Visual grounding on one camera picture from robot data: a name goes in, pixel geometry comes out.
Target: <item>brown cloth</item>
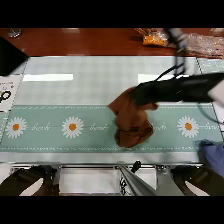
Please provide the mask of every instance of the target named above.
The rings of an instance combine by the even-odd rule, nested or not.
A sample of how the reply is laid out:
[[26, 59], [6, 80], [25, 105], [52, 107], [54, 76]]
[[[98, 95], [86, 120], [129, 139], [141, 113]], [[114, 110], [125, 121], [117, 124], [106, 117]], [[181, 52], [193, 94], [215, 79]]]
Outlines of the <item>brown cloth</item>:
[[156, 110], [158, 106], [155, 103], [137, 106], [130, 96], [134, 88], [124, 91], [108, 106], [116, 115], [118, 130], [115, 140], [120, 147], [133, 147], [153, 134], [153, 127], [145, 110]]

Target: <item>blue cloth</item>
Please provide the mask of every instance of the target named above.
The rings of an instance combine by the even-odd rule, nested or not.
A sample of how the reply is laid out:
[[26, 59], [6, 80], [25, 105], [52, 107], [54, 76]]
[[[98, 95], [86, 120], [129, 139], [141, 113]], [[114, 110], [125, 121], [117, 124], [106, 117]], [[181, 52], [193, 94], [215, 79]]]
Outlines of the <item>blue cloth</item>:
[[208, 168], [224, 178], [224, 144], [203, 140], [201, 151], [207, 161]]

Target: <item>crumpled cloth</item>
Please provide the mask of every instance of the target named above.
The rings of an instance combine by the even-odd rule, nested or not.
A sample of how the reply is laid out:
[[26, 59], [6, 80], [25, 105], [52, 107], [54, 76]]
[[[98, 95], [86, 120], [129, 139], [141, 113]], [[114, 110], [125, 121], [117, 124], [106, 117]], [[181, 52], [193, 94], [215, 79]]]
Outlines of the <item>crumpled cloth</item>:
[[137, 106], [130, 96], [134, 88], [136, 87], [124, 91], [108, 106], [116, 115], [118, 130], [115, 140], [120, 147], [131, 148], [153, 134], [153, 127], [147, 119], [145, 110], [156, 110], [158, 105], [149, 103]]
[[224, 144], [203, 140], [200, 146], [208, 168], [224, 178]]

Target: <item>daisy print tablecloth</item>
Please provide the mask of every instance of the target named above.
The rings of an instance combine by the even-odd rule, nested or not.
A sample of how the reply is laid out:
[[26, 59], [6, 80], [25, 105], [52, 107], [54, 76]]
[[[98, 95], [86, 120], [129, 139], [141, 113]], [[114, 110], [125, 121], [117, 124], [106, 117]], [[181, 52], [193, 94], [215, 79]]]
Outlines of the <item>daisy print tablecloth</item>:
[[[204, 113], [216, 119], [213, 107]], [[223, 141], [217, 123], [196, 105], [161, 105], [147, 111], [154, 134], [144, 143], [117, 146], [115, 115], [107, 106], [14, 106], [2, 136], [4, 152], [192, 152], [203, 139]]]

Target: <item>daisy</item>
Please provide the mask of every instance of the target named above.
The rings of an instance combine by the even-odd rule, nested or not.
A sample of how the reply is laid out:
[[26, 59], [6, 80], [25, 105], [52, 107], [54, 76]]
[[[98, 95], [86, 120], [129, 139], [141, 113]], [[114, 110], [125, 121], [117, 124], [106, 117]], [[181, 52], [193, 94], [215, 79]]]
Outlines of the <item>daisy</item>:
[[62, 131], [64, 132], [63, 135], [66, 135], [66, 138], [70, 137], [71, 138], [75, 138], [76, 136], [79, 136], [80, 134], [82, 134], [82, 130], [83, 130], [83, 121], [81, 119], [79, 119], [78, 117], [74, 118], [74, 117], [69, 117], [68, 119], [66, 119], [65, 122], [63, 122], [62, 125]]
[[26, 127], [27, 125], [25, 119], [22, 117], [14, 117], [6, 126], [6, 135], [8, 135], [8, 138], [17, 138], [23, 134]]
[[199, 133], [199, 127], [194, 118], [182, 117], [179, 119], [177, 127], [179, 131], [182, 131], [182, 135], [188, 138], [194, 138]]

